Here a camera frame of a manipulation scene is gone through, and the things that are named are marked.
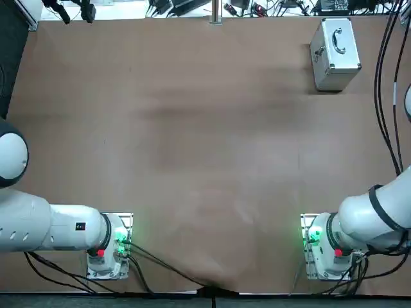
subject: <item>white robot link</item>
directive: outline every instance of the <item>white robot link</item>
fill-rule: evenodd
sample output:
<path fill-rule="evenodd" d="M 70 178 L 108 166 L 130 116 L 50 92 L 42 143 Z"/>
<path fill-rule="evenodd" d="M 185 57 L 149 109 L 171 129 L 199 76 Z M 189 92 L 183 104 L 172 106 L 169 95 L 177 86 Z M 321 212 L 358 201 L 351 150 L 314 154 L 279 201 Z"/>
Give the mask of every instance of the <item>white robot link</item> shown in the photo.
<path fill-rule="evenodd" d="M 85 205 L 49 204 L 8 188 L 21 179 L 28 162 L 23 136 L 0 119 L 0 252 L 85 250 L 89 278 L 126 278 L 122 241 L 130 238 L 121 218 Z"/>

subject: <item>mounting plate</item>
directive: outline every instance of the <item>mounting plate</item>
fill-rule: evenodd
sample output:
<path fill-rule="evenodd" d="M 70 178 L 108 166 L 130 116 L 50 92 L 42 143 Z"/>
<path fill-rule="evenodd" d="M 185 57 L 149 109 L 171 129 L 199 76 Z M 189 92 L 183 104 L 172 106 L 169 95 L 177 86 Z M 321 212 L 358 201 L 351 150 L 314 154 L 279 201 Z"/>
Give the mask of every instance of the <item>mounting plate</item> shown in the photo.
<path fill-rule="evenodd" d="M 95 280 L 117 280 L 128 278 L 129 245 L 118 243 L 118 239 L 131 241 L 133 213 L 104 212 L 112 226 L 110 243 L 103 256 L 87 254 L 87 278 Z"/>

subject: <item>brown paper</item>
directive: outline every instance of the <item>brown paper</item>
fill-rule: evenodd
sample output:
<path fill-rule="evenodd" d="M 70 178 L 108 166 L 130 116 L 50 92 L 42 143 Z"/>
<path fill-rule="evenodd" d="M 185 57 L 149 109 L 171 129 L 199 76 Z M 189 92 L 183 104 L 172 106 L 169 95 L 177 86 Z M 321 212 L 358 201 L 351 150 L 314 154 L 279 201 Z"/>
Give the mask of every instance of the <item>brown paper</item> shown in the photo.
<path fill-rule="evenodd" d="M 363 69 L 342 93 L 323 94 L 308 50 L 316 18 L 42 22 L 29 35 L 9 115 L 31 151 L 17 187 L 51 203 L 133 212 L 133 241 L 197 280 L 288 293 L 302 259 L 300 213 L 336 211 L 346 196 L 394 178 L 372 100 L 385 23 L 353 18 Z M 390 130 L 402 35 L 396 28 L 385 61 Z M 409 63 L 405 53 L 399 98 Z M 399 110 L 406 164 L 409 128 Z M 84 270 L 81 253 L 51 255 Z M 61 289 L 19 257 L 1 262 L 0 277 L 10 277 L 3 290 Z M 370 272 L 395 262 L 375 258 Z M 141 264 L 155 291 L 198 288 Z M 408 267 L 361 292 L 408 295 Z M 142 290 L 133 271 L 108 285 Z M 302 272 L 295 291 L 326 288 Z"/>

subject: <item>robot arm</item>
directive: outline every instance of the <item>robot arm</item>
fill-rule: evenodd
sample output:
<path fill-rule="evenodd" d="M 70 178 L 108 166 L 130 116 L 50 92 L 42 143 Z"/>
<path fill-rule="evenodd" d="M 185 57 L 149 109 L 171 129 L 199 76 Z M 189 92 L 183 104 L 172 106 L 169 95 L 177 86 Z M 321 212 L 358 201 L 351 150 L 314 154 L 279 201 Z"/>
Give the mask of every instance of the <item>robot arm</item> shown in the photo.
<path fill-rule="evenodd" d="M 339 280 L 354 251 L 398 247 L 411 228 L 411 167 L 385 186 L 346 198 L 337 213 L 319 214 L 311 228 L 320 230 L 310 243 L 319 279 Z M 409 246 L 408 238 L 402 245 Z"/>
<path fill-rule="evenodd" d="M 126 278 L 128 259 L 118 239 L 129 241 L 130 234 L 121 218 L 7 188 L 20 180 L 28 160 L 23 136 L 0 119 L 0 252 L 86 250 L 91 278 Z"/>

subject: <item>red button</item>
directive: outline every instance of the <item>red button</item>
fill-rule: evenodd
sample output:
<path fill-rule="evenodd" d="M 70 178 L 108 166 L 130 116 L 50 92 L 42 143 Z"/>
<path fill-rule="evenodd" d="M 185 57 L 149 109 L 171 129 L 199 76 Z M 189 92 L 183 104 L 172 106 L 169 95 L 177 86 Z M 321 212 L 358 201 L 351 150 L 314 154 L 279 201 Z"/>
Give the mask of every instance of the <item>red button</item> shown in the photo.
<path fill-rule="evenodd" d="M 341 249 L 336 249 L 334 250 L 334 254 L 336 257 L 342 257 L 342 250 Z"/>

